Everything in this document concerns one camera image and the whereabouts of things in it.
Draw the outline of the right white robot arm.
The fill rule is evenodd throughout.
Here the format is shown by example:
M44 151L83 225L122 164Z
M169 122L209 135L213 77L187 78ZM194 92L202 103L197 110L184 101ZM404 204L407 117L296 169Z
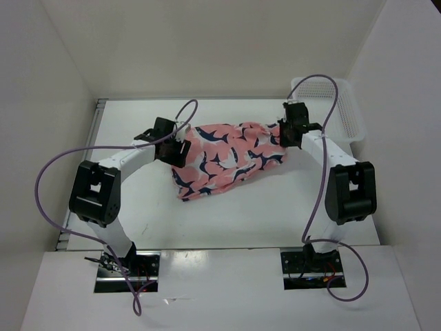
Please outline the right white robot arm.
M317 271L334 257L352 223L376 211L375 168L347 154L319 123L310 122L304 103L286 101L283 108L280 145L300 148L322 166L318 198L302 235L302 263Z

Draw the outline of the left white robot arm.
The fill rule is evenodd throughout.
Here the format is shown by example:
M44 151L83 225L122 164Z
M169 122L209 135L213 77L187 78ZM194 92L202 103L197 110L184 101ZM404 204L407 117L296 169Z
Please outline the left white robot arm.
M185 138L189 123L158 117L154 127L134 137L130 148L98 162L80 163L69 200L69 209L87 223L102 243L99 263L127 276L143 264L136 246L124 232L118 215L121 185L143 166L159 160L182 168L191 143Z

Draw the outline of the pink shark print shorts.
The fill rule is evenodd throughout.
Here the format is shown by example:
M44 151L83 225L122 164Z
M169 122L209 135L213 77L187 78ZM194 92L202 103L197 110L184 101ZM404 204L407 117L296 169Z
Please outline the pink shark print shorts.
M185 166L172 168L177 197L184 202L224 193L287 159L277 123L195 126L185 138L191 143Z

